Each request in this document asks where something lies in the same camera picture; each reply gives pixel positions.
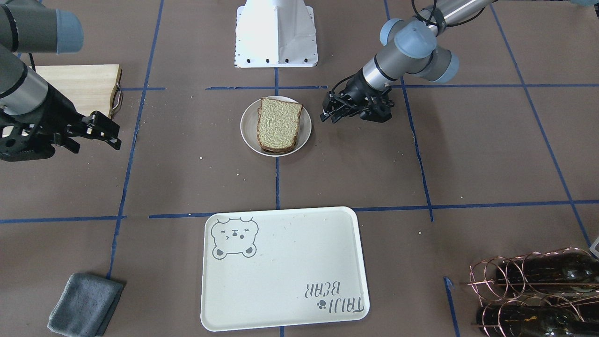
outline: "slice of bread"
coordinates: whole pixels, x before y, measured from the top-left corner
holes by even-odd
[[[258,143],[264,151],[285,153],[295,148],[303,107],[300,103],[262,98],[258,108]]]

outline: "rectangular tray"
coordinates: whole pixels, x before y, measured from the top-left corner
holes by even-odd
[[[200,317],[209,331],[353,321],[369,310],[351,209],[219,213],[206,221]]]

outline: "gray towel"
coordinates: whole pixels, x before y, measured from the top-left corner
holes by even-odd
[[[68,337],[102,336],[120,299],[123,285],[76,273],[66,283],[50,314],[48,329]]]

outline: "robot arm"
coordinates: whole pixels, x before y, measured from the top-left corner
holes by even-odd
[[[391,19],[383,26],[380,42],[384,48],[356,74],[342,80],[329,91],[320,119],[333,123],[358,115],[373,122],[391,118],[394,102],[388,97],[391,83],[404,74],[445,83],[457,73],[457,56],[437,45],[437,37],[447,27],[461,25],[477,16],[496,0],[439,0],[403,21]],[[339,94],[335,88],[349,80]]]
[[[49,10],[36,0],[0,0],[0,160],[50,158],[52,144],[73,153],[72,137],[99,139],[120,149],[119,126],[100,112],[85,117],[73,103],[12,52],[77,52],[83,30],[70,12]]]

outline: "bear face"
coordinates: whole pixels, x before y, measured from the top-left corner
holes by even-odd
[[[258,224],[252,219],[229,219],[225,222],[218,220],[210,230],[216,245],[212,255],[217,260],[224,259],[228,254],[239,253],[252,257],[256,254],[254,241],[257,233]]]

